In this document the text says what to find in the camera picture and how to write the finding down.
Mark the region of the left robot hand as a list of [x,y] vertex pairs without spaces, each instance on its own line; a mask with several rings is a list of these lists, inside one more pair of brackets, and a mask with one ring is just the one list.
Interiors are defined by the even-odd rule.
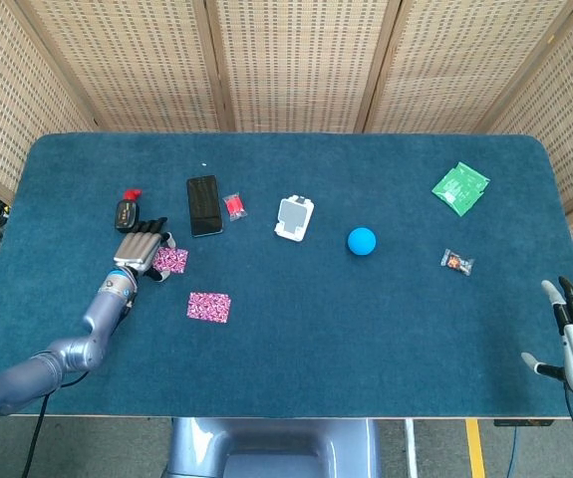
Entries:
[[155,282],[165,281],[170,273],[158,271],[153,266],[153,260],[160,247],[175,247],[172,234],[162,231],[166,221],[166,217],[160,217],[140,222],[132,232],[127,233],[114,256],[116,266],[131,269],[134,276],[140,274]]

